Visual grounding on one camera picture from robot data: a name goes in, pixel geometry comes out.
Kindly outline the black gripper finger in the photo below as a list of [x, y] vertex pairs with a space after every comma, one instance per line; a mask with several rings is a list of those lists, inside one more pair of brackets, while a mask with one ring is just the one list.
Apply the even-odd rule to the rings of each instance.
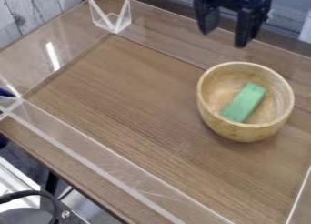
[[207, 35], [220, 23], [220, 7], [212, 0], [194, 0], [198, 27], [203, 35]]
[[263, 13], [260, 9], [243, 8], [238, 12], [235, 47], [243, 48], [258, 36], [263, 24]]

